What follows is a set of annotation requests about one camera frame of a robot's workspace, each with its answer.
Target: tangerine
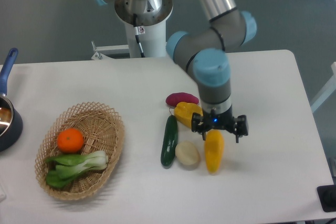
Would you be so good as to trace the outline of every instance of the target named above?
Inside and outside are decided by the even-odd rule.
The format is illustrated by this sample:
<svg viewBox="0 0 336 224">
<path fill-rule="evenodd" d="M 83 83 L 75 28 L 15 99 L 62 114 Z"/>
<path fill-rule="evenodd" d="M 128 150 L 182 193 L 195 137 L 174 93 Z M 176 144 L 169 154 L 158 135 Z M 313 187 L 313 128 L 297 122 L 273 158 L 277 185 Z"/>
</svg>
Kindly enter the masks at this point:
<svg viewBox="0 0 336 224">
<path fill-rule="evenodd" d="M 75 128 L 60 132 L 57 136 L 57 147 L 63 153 L 76 153 L 84 145 L 82 133 Z"/>
</svg>

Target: pot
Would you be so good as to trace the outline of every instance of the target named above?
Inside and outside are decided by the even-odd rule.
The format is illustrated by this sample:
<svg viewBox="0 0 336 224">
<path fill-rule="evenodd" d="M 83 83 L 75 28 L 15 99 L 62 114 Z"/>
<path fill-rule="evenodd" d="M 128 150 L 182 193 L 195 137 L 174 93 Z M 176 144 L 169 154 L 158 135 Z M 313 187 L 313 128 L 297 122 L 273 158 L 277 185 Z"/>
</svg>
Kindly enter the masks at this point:
<svg viewBox="0 0 336 224">
<path fill-rule="evenodd" d="M 0 72 L 0 152 L 11 147 L 20 137 L 23 122 L 7 96 L 7 80 L 18 54 L 12 48 Z"/>
</svg>

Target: blue pot handle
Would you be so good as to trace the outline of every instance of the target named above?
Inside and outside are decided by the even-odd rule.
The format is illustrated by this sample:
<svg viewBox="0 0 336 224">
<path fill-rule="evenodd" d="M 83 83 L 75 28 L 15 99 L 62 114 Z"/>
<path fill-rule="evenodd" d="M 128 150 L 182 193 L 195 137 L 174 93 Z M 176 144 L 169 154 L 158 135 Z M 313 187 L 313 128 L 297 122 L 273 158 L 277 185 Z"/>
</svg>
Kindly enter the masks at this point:
<svg viewBox="0 0 336 224">
<path fill-rule="evenodd" d="M 11 72 L 18 53 L 19 51 L 16 48 L 12 48 L 8 53 L 6 61 L 0 72 L 0 94 L 7 95 L 8 76 Z"/>
</svg>

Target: purple sweet potato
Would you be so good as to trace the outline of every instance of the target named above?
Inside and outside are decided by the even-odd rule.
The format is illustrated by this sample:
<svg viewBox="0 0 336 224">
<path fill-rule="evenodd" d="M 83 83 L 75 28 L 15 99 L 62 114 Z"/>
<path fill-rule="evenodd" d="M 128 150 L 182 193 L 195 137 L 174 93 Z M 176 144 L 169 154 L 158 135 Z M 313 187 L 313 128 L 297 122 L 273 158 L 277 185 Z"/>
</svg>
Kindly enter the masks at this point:
<svg viewBox="0 0 336 224">
<path fill-rule="evenodd" d="M 200 101 L 197 97 L 192 94 L 180 92 L 180 93 L 172 93 L 166 98 L 166 103 L 169 106 L 176 107 L 179 102 L 190 102 L 198 104 Z"/>
</svg>

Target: woven basket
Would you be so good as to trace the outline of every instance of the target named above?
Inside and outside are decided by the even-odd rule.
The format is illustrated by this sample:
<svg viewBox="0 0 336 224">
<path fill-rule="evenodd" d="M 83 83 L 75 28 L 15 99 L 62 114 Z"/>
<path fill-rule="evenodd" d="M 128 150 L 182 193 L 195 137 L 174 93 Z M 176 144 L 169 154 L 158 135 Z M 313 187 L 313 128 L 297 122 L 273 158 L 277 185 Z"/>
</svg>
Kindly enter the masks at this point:
<svg viewBox="0 0 336 224">
<path fill-rule="evenodd" d="M 60 155 L 57 148 L 58 134 L 68 128 L 77 128 L 84 136 L 80 154 L 105 151 L 109 157 L 108 166 L 103 171 L 89 171 L 63 189 L 55 189 L 46 184 L 46 175 L 53 164 L 45 159 Z M 56 120 L 45 136 L 35 160 L 36 179 L 49 195 L 62 200 L 78 200 L 92 196 L 111 175 L 122 151 L 124 125 L 118 112 L 107 105 L 95 102 L 77 104 Z"/>
</svg>

